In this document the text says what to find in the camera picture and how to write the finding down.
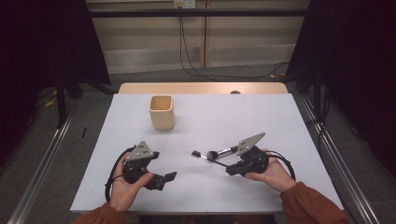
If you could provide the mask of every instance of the orange sleeve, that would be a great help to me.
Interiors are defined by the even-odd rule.
[[[283,211],[290,224],[297,223],[349,223],[347,216],[335,203],[298,182],[280,194]]]
[[[104,203],[102,207],[81,215],[72,224],[125,224],[125,216],[125,213],[112,208],[110,203]]]

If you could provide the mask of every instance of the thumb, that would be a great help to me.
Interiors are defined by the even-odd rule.
[[[140,178],[136,182],[134,182],[134,186],[137,189],[141,189],[149,183],[152,177],[154,177],[153,173],[145,173],[144,175],[140,176]]]
[[[250,173],[245,174],[245,178],[251,179],[251,180],[260,180],[260,175],[250,172]]]

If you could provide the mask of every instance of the finger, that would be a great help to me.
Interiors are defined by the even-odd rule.
[[[154,177],[153,173],[145,173],[140,176],[140,178],[134,183],[134,187],[139,190],[149,183],[149,181]]]
[[[122,175],[123,164],[126,161],[126,158],[129,156],[130,152],[125,153],[123,157],[120,159],[119,164],[117,164],[116,170],[114,171],[113,178],[119,175]]]
[[[253,173],[253,172],[246,173],[246,174],[245,174],[245,178],[246,178],[246,179],[251,179],[251,180],[259,180],[259,181],[262,180],[260,174]]]
[[[271,153],[267,148],[262,149],[262,151],[265,152],[265,154],[267,154],[268,156],[272,155],[272,153]],[[275,158],[275,157],[270,157],[268,161],[269,161],[269,163],[271,164],[271,163],[277,161],[277,158]]]

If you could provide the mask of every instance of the beige cup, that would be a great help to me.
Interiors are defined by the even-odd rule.
[[[175,110],[171,96],[155,95],[149,103],[152,125],[158,130],[169,130],[175,125]]]

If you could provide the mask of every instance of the wall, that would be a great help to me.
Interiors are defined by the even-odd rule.
[[[173,8],[168,0],[87,0],[89,9]],[[196,8],[306,8],[309,0],[196,0]],[[110,74],[178,69],[179,18],[92,19]],[[195,67],[288,61],[303,18],[183,18]],[[188,63],[182,50],[182,59]]]

